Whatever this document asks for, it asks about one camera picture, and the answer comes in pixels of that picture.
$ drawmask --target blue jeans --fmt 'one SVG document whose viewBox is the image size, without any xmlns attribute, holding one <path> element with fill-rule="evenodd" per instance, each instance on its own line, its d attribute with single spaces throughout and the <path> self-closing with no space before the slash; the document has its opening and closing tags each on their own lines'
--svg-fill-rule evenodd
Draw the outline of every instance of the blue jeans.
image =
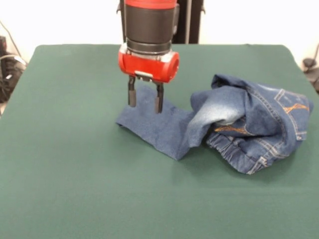
<svg viewBox="0 0 319 239">
<path fill-rule="evenodd" d="M 156 92 L 137 89 L 137 106 L 126 106 L 117 124 L 176 160 L 205 143 L 237 171 L 253 174 L 289 156 L 307 138 L 313 110 L 307 97 L 233 76 L 215 75 L 211 89 L 193 93 L 193 111 L 164 99 L 155 114 Z"/>
</svg>

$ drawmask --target table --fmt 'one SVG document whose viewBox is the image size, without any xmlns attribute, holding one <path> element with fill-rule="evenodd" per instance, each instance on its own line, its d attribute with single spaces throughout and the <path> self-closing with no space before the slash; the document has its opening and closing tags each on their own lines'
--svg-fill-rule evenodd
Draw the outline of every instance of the table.
<svg viewBox="0 0 319 239">
<path fill-rule="evenodd" d="M 314 101 L 307 140 L 251 176 L 204 146 L 174 161 L 119 128 L 118 49 L 36 49 L 0 120 L 0 238 L 319 238 L 318 96 L 286 47 L 174 46 L 180 69 L 165 97 L 183 109 L 216 73 Z"/>
</svg>

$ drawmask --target denim fabric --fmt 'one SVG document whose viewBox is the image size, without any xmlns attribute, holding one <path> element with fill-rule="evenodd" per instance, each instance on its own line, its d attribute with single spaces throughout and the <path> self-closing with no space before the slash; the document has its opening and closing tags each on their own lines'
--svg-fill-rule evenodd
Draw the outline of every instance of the denim fabric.
<svg viewBox="0 0 319 239">
<path fill-rule="evenodd" d="M 215 75 L 211 89 L 192 94 L 192 112 L 164 99 L 155 114 L 156 92 L 137 89 L 137 106 L 125 107 L 117 124 L 158 151 L 182 159 L 190 148 L 205 143 L 218 150 L 237 171 L 253 174 L 289 156 L 307 138 L 313 104 L 305 96 Z"/>
</svg>

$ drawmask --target jeans pocket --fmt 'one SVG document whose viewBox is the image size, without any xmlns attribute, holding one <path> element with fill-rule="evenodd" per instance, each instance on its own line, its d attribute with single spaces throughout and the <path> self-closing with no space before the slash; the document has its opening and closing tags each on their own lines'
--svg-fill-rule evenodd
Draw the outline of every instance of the jeans pocket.
<svg viewBox="0 0 319 239">
<path fill-rule="evenodd" d="M 310 114 L 309 101 L 306 96 L 280 90 L 275 100 L 291 120 L 296 133 L 296 140 L 305 140 Z"/>
</svg>

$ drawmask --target black cable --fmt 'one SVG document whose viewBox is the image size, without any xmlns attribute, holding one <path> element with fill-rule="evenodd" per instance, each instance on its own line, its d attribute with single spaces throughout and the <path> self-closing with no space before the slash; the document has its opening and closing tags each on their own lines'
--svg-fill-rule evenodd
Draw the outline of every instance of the black cable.
<svg viewBox="0 0 319 239">
<path fill-rule="evenodd" d="M 316 49 L 316 53 L 315 53 L 315 57 L 314 57 L 314 61 L 316 60 L 317 56 L 318 56 L 318 50 L 319 50 L 319 43 L 317 45 L 317 49 Z"/>
<path fill-rule="evenodd" d="M 9 30 L 5 27 L 5 25 L 1 22 L 1 20 L 0 20 L 0 25 L 4 28 L 4 30 L 5 30 L 5 31 L 7 32 L 7 34 L 9 35 L 9 38 L 10 38 L 11 42 L 13 43 L 13 45 L 14 45 L 14 47 L 15 47 L 17 53 L 18 53 L 18 55 L 21 57 L 20 51 L 19 51 L 19 49 L 17 48 L 17 46 L 16 46 L 16 44 L 15 44 L 15 42 L 14 42 L 12 36 L 11 36 L 11 33 L 10 33 Z"/>
<path fill-rule="evenodd" d="M 315 85 L 319 81 L 319 76 L 315 79 L 313 85 Z"/>
<path fill-rule="evenodd" d="M 0 104 L 7 102 L 10 96 L 7 94 L 10 92 L 10 88 L 5 85 L 4 79 L 0 78 Z"/>
</svg>

